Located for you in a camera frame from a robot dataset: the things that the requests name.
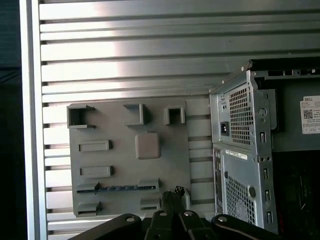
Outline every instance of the metal louvered panel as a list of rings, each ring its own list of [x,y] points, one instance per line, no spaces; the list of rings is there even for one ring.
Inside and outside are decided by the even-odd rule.
[[[231,138],[237,144],[251,144],[249,126],[254,124],[254,117],[248,104],[250,94],[249,87],[244,87],[229,96]]]
[[[228,177],[225,188],[227,213],[255,225],[255,203],[248,196],[248,188],[232,177]]]
[[[243,60],[320,53],[317,1],[22,2],[30,239],[46,239],[47,230],[50,239],[66,239],[80,232],[79,220],[74,219],[68,202],[49,202],[49,211],[46,203],[46,193],[61,196],[71,190],[65,113],[68,104],[193,95],[196,97],[192,100],[205,99],[209,105],[206,97],[198,96],[207,95]],[[188,123],[193,142],[191,163],[196,167],[197,161],[208,161],[211,153],[204,142],[194,143],[207,141],[211,135],[210,120],[204,117],[209,107],[203,107],[204,103],[200,106],[195,115],[190,113],[197,118]],[[210,179],[208,173],[194,172],[193,176]],[[197,208],[212,209],[212,199],[205,199],[211,198],[211,193],[196,192],[200,194]],[[101,220],[82,221],[85,225],[81,231]]]

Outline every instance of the aluminum frame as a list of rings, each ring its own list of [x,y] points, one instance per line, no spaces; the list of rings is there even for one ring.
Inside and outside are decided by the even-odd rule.
[[[255,4],[249,0],[237,0],[233,4],[232,2],[213,4],[211,1],[199,3],[192,0],[164,0],[161,2],[151,1],[147,5],[143,5],[145,1],[139,0],[130,3],[128,1],[107,1],[103,3],[55,2],[55,0],[50,0],[39,5],[38,0],[20,0],[29,239],[67,239],[74,236],[75,233],[59,235],[51,235],[51,233],[60,230],[79,230],[80,232],[106,221],[105,218],[88,218],[80,223],[75,221],[70,212],[48,213],[49,209],[51,209],[49,208],[50,204],[53,203],[48,201],[50,194],[46,195],[50,193],[46,192],[46,189],[50,188],[50,186],[47,186],[45,168],[59,168],[61,166],[66,168],[69,165],[68,141],[64,140],[69,136],[64,133],[63,129],[66,122],[66,114],[64,114],[66,105],[74,101],[205,95],[209,88],[222,81],[222,77],[225,74],[235,70],[236,63],[238,65],[238,62],[252,56],[275,58],[291,54],[299,57],[314,56],[320,52],[318,41],[319,25],[316,23],[319,19],[317,10],[320,9],[320,3],[312,0],[272,1],[268,4]],[[104,13],[96,11],[96,9],[100,9],[99,6],[101,4],[107,9],[112,6],[112,15],[108,11]],[[79,8],[83,9],[84,6],[85,11],[76,11]],[[51,16],[44,15],[46,11],[52,11],[53,13],[50,13]],[[89,20],[84,18],[86,16],[83,13],[89,15]],[[181,14],[186,13],[190,17],[180,18]],[[102,21],[96,21],[96,17],[102,17],[103,19],[100,18],[99,20]],[[175,28],[173,27],[174,25],[185,26]],[[186,27],[188,25],[196,25],[196,27],[188,28]],[[198,26],[201,25],[205,26],[205,28],[197,30]],[[152,31],[155,26],[158,26],[158,32]],[[129,28],[131,30],[123,31],[121,28]],[[101,30],[101,32],[95,32],[96,35],[93,35],[92,31],[96,30]],[[100,58],[99,60],[93,58],[76,61],[67,59],[43,62],[44,59],[40,57],[40,40],[46,41],[46,44],[55,48],[55,44],[61,44],[63,41],[71,44],[79,40],[94,43],[96,40],[111,38],[113,41],[118,38],[120,41],[118,41],[117,46],[126,46],[123,41],[126,38],[132,38],[137,33],[141,39],[154,38],[160,45],[170,41],[159,41],[157,38],[168,38],[168,36],[170,38],[182,38],[183,40],[177,43],[182,43],[185,47],[179,48],[179,51],[175,51],[176,55],[170,56],[162,55],[163,48],[161,47],[158,47],[153,52],[144,52],[145,56],[141,58],[137,52],[131,52],[134,56],[122,53],[124,60],[117,58],[117,55],[113,55],[115,58],[109,58],[108,60],[105,58]],[[199,46],[196,48],[198,50],[190,50],[190,43],[193,41],[201,44],[201,41],[197,39],[204,35],[215,35],[214,37],[217,41],[213,43],[213,41],[206,38],[206,42],[209,43],[206,45],[208,49]],[[139,41],[132,43],[136,46],[141,46]],[[214,46],[221,50],[210,49]],[[159,57],[160,59],[155,59],[155,56],[150,55],[151,53],[156,54],[157,58]],[[163,58],[168,58],[168,62],[165,63]],[[99,73],[95,78],[94,76],[91,78],[82,74],[80,76],[79,74],[73,75],[72,67],[76,69],[77,64],[84,64],[86,61],[90,63],[95,61],[97,63],[103,61],[112,62],[114,66],[121,67],[121,69],[130,69],[130,72],[127,75],[126,71],[122,71],[119,75],[110,73],[101,75]],[[154,70],[142,69],[147,63]],[[57,67],[55,64],[60,64],[59,67],[64,65],[70,67],[66,68],[66,70],[69,70],[68,78],[64,82],[67,85],[58,83],[61,74],[57,72],[61,71],[62,68]],[[99,64],[94,66],[100,71],[103,67],[99,67]],[[170,86],[172,89],[170,90],[162,87],[168,83],[172,84]],[[198,154],[198,151],[198,149],[192,149],[192,154]],[[63,171],[63,173],[56,171],[61,175],[58,175],[58,173],[52,174],[51,172],[52,178],[49,177],[49,180],[61,177],[58,184],[63,185],[61,188],[68,188],[70,186],[65,186],[68,185],[68,169]],[[64,197],[66,197],[64,199],[68,199],[68,191],[63,191],[59,196],[61,199]],[[206,206],[210,204],[203,204],[198,209],[205,211]],[[64,206],[65,210],[72,207],[67,201],[62,201],[61,206]]]

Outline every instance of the metal bolt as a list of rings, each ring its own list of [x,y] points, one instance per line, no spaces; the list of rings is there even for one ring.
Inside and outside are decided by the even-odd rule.
[[[128,217],[128,218],[126,219],[126,221],[129,222],[129,223],[131,223],[131,222],[134,222],[135,219],[134,219],[133,217]]]
[[[187,216],[187,217],[192,216],[192,214],[193,213],[191,211],[185,211],[184,212],[184,215]]]
[[[226,221],[228,221],[228,219],[225,216],[220,216],[218,218],[218,221],[221,222],[221,223],[225,223]]]

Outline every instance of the ventilation grille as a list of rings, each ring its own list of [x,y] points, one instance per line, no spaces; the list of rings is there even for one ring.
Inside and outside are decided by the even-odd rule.
[[[230,94],[231,138],[237,144],[250,145],[249,126],[254,124],[254,117],[248,102],[250,90],[247,88]]]
[[[226,181],[227,213],[256,225],[255,204],[248,197],[248,189],[232,177]]]

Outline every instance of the white sticker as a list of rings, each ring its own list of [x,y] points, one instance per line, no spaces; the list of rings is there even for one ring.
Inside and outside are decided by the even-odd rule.
[[[300,101],[303,134],[320,134],[320,95],[304,96]]]
[[[226,154],[232,155],[234,157],[240,158],[240,159],[244,159],[244,160],[248,160],[248,156],[239,152],[235,152],[235,151],[230,151],[230,150],[225,150]]]

